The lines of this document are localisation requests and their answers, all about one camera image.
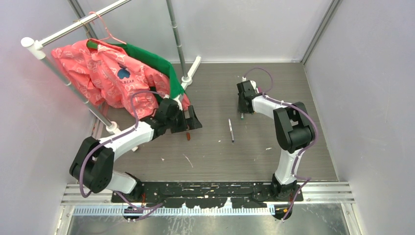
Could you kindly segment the blue-end marker pen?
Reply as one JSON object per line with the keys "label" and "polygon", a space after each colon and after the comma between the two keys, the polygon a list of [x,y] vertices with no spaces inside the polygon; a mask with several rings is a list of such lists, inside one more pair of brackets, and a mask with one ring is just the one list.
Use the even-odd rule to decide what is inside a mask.
{"label": "blue-end marker pen", "polygon": [[230,130],[230,135],[231,135],[231,142],[234,143],[235,142],[235,138],[234,138],[232,123],[231,123],[231,119],[230,118],[228,119],[228,125],[229,125],[229,130]]}

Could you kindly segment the pink patterned shirt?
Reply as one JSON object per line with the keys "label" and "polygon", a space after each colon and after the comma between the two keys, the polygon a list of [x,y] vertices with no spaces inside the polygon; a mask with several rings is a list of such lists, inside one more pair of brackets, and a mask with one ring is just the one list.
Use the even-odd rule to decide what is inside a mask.
{"label": "pink patterned shirt", "polygon": [[170,96],[165,75],[108,43],[83,40],[50,54],[61,73],[94,106],[106,102],[141,119]]}

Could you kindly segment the aluminium slotted rail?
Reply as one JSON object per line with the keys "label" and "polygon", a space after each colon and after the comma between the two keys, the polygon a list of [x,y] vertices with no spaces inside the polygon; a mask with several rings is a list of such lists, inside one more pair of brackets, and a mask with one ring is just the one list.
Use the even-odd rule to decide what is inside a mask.
{"label": "aluminium slotted rail", "polygon": [[[75,216],[139,216],[135,209],[126,204],[106,206],[76,206],[73,210]],[[220,216],[220,215],[275,215],[275,209],[265,208],[233,208],[230,204],[219,208],[205,208],[199,206],[188,208],[158,208],[153,216]]]}

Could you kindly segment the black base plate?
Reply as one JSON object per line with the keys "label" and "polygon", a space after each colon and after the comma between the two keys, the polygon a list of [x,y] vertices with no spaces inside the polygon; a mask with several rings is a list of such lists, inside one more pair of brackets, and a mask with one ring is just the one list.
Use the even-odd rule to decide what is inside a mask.
{"label": "black base plate", "polygon": [[232,208],[264,208],[267,203],[303,201],[299,185],[288,192],[277,193],[272,182],[141,182],[129,194],[114,193],[113,203],[145,203],[152,207],[162,204],[165,208],[199,207],[222,208],[230,201]]}

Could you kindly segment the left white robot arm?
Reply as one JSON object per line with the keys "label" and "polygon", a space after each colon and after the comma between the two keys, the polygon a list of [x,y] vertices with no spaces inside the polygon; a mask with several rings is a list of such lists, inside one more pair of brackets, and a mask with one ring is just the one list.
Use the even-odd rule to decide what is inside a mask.
{"label": "left white robot arm", "polygon": [[137,202],[143,195],[139,179],[115,171],[115,161],[167,130],[178,133],[201,128],[192,105],[188,107],[188,114],[186,117],[176,101],[165,98],[153,113],[139,119],[130,128],[98,140],[93,137],[84,139],[69,168],[70,175],[93,193],[109,189],[123,193],[131,202]]}

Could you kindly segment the green cloth garment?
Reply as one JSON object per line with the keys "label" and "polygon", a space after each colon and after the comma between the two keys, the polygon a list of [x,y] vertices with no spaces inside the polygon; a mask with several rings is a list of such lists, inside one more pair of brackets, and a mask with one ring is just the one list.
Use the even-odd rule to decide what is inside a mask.
{"label": "green cloth garment", "polygon": [[114,44],[110,43],[115,47],[122,48],[126,54],[149,67],[161,72],[169,79],[170,87],[170,96],[176,98],[177,96],[182,96],[182,101],[187,101],[188,97],[186,96],[185,89],[181,86],[176,71],[173,68],[173,65],[166,59],[151,53],[145,49],[136,47],[129,43],[127,44]]}

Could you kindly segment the white metal clothes rack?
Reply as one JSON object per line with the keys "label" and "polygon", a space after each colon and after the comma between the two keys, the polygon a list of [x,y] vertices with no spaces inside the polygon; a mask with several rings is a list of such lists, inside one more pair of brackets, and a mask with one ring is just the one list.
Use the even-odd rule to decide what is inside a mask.
{"label": "white metal clothes rack", "polygon": [[[200,128],[185,93],[192,82],[191,73],[179,80],[169,61],[121,40],[109,44],[106,39],[89,38],[53,49],[50,57],[43,52],[43,47],[123,4],[119,0],[91,12],[40,41],[29,37],[21,40],[22,46],[58,75],[104,123],[110,136],[100,139],[98,146],[121,153],[136,150],[166,129],[176,133]],[[124,108],[136,123],[120,130],[117,123],[98,110],[103,102]]]}

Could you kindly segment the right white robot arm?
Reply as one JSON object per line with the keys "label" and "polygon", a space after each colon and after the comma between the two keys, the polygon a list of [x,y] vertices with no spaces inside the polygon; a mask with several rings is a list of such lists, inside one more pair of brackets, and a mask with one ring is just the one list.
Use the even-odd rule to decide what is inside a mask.
{"label": "right white robot arm", "polygon": [[242,81],[236,87],[239,113],[259,113],[274,121],[281,153],[270,190],[276,200],[284,201],[296,189],[298,164],[316,139],[316,125],[302,102],[287,103],[273,99],[259,92],[256,82],[250,80]]}

